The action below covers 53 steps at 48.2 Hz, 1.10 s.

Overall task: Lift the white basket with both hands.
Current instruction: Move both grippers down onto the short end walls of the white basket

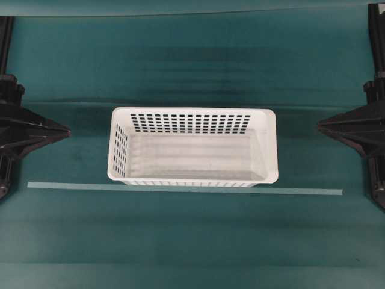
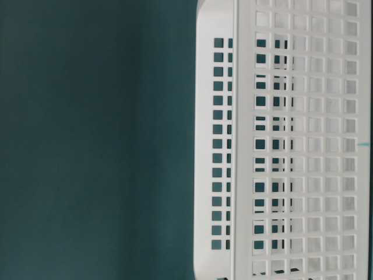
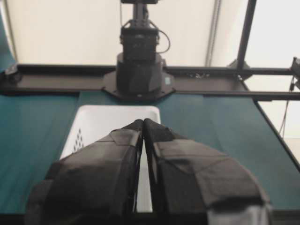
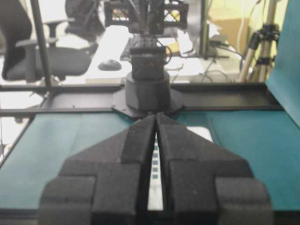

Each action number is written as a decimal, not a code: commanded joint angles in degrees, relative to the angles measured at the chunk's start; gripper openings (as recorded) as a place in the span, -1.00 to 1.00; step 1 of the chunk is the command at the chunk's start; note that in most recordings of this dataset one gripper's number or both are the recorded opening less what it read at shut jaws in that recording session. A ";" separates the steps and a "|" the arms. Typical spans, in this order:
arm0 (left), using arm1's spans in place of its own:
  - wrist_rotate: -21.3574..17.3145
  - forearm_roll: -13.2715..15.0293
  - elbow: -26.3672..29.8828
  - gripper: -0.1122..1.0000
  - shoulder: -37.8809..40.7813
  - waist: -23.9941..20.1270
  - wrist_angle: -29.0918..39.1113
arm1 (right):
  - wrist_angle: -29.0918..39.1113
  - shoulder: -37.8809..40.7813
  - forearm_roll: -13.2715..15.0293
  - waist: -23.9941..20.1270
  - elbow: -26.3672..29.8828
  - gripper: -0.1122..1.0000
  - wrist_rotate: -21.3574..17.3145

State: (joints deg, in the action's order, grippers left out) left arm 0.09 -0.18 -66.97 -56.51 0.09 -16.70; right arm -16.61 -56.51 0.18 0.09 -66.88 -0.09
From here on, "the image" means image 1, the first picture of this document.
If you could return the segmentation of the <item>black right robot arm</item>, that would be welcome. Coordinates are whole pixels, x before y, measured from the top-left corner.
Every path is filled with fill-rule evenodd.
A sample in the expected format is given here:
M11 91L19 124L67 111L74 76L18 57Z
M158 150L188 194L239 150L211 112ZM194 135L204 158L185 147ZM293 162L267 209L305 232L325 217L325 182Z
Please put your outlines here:
M318 122L317 129L364 158L384 155L384 78L364 85L367 104Z

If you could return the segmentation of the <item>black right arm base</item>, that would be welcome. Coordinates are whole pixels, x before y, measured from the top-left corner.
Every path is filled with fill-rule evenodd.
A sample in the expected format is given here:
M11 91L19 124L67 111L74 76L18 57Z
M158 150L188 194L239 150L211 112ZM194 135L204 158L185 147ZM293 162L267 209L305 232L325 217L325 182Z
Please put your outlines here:
M384 155L368 159L371 199L384 210Z

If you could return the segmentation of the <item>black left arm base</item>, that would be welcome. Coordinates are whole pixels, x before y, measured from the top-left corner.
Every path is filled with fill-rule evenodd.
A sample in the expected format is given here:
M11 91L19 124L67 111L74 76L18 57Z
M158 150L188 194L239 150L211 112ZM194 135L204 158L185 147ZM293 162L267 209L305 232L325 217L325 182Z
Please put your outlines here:
M1 200L4 200L9 194L13 166L14 159L9 155L1 154Z

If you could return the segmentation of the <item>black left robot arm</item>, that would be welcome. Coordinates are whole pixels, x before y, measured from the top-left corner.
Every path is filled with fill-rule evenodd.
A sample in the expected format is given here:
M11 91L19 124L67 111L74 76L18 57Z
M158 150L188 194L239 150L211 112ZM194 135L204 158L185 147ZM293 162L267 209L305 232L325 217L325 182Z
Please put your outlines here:
M24 93L14 75L1 75L1 154L17 160L71 135L68 127L21 106Z

